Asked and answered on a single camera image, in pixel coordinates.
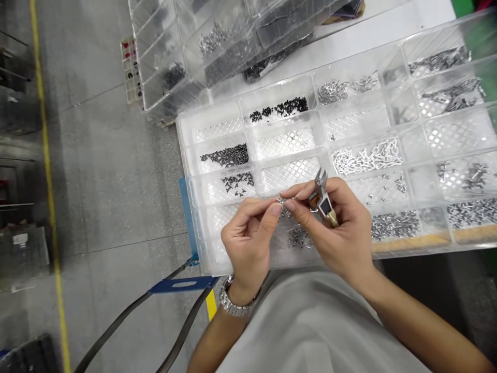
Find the wrist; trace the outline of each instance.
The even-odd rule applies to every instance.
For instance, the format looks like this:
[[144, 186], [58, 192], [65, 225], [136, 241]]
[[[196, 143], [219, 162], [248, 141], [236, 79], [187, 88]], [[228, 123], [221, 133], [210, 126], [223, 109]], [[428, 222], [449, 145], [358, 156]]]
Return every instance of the wrist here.
[[259, 289], [260, 287], [257, 289], [243, 287], [235, 278], [228, 289], [228, 297], [234, 305], [243, 307], [248, 305], [255, 298]]
[[381, 296], [385, 276], [376, 267], [363, 274], [359, 281], [350, 285], [367, 301], [374, 303]]

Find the gray shirt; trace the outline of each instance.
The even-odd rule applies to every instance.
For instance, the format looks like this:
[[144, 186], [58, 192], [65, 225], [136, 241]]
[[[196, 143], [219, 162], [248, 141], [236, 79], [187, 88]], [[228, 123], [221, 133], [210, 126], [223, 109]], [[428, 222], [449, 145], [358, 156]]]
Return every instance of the gray shirt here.
[[222, 372], [429, 372], [366, 300], [328, 271], [269, 276]]

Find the hand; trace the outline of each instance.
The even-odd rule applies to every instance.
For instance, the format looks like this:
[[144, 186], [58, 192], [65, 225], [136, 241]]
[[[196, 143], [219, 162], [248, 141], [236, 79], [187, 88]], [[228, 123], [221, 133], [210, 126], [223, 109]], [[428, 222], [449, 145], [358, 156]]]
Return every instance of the hand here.
[[247, 198], [221, 231], [235, 276], [228, 293], [238, 306], [250, 303], [268, 274], [269, 241], [282, 208], [274, 198]]
[[294, 185], [281, 193], [288, 199], [285, 207], [311, 236], [325, 264], [357, 289], [375, 272], [372, 260], [371, 215], [346, 182], [329, 178], [326, 191], [337, 213], [340, 226], [330, 229], [317, 220], [307, 201], [314, 191], [314, 181]]

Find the pliers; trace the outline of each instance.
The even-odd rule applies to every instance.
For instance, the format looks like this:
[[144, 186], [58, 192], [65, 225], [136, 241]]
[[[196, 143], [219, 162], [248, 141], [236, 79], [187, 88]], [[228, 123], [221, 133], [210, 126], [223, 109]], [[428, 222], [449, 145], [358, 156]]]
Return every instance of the pliers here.
[[321, 175], [322, 167], [319, 168], [316, 178], [314, 179], [314, 192], [309, 197], [309, 206], [312, 212], [319, 212], [321, 218], [326, 220], [332, 228], [339, 226], [337, 220], [337, 213], [333, 210], [330, 197], [326, 192], [326, 180], [328, 174], [324, 170]]

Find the silver watch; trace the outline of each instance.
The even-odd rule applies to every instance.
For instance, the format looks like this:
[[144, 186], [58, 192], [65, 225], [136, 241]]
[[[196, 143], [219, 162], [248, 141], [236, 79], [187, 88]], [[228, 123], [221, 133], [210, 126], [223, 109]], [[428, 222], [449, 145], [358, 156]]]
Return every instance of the silver watch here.
[[223, 285], [223, 289], [221, 290], [221, 305], [223, 306], [224, 310], [231, 316], [233, 317], [245, 317], [249, 314], [252, 305], [254, 304], [255, 299], [257, 299], [257, 295], [252, 299], [252, 301], [245, 305], [245, 306], [237, 306], [236, 304], [233, 304], [233, 302], [229, 299], [228, 296], [228, 289], [233, 283], [233, 275], [229, 275], [229, 277], [226, 279]]

